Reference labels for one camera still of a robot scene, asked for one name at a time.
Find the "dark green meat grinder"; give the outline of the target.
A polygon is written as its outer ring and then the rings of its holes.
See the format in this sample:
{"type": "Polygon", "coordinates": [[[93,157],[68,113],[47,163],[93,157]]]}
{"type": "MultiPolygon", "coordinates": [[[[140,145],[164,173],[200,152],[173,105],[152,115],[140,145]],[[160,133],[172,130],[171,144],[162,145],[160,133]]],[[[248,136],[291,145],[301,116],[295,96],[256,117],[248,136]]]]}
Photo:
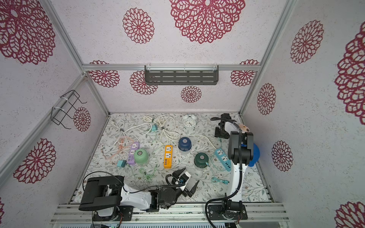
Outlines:
{"type": "Polygon", "coordinates": [[[209,164],[209,157],[205,153],[197,153],[194,158],[194,164],[197,168],[206,168],[209,164]]]}

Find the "navy blue meat grinder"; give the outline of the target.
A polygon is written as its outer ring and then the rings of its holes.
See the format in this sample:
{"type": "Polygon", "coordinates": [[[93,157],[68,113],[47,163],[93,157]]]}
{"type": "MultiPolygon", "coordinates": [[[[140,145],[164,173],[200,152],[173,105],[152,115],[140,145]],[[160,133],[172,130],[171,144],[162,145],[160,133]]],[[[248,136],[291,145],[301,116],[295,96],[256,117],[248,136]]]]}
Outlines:
{"type": "Polygon", "coordinates": [[[192,148],[192,141],[188,137],[182,137],[178,141],[178,148],[182,152],[188,152],[192,148]]]}

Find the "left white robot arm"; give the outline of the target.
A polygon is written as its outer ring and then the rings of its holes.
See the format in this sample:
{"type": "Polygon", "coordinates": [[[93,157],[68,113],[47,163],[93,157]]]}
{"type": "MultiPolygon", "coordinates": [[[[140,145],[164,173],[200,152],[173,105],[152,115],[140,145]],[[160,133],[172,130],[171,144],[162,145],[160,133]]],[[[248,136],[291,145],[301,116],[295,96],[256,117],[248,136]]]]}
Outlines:
{"type": "Polygon", "coordinates": [[[143,190],[128,186],[124,182],[124,177],[120,175],[114,176],[109,173],[108,176],[89,178],[86,184],[82,185],[84,193],[79,211],[94,212],[98,220],[112,220],[117,216],[117,211],[121,211],[121,206],[145,212],[167,210],[177,203],[180,196],[192,197],[200,182],[197,180],[189,189],[187,185],[192,176],[185,168],[166,177],[172,177],[172,182],[143,190]]]}

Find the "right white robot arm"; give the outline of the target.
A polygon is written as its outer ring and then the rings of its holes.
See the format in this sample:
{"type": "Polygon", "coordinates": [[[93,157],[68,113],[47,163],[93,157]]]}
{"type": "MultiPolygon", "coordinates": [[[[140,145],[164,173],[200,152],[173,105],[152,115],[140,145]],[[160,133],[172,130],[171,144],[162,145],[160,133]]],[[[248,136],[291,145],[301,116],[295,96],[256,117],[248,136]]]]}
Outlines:
{"type": "Polygon", "coordinates": [[[233,120],[228,113],[220,117],[212,117],[211,121],[219,121],[215,129],[215,137],[228,139],[228,161],[231,163],[229,186],[224,197],[211,199],[205,203],[204,212],[207,220],[213,225],[214,214],[209,212],[209,205],[221,202],[222,215],[227,212],[236,212],[238,218],[243,218],[245,209],[242,202],[243,179],[249,163],[253,160],[254,142],[253,133],[243,124],[233,120]]]}

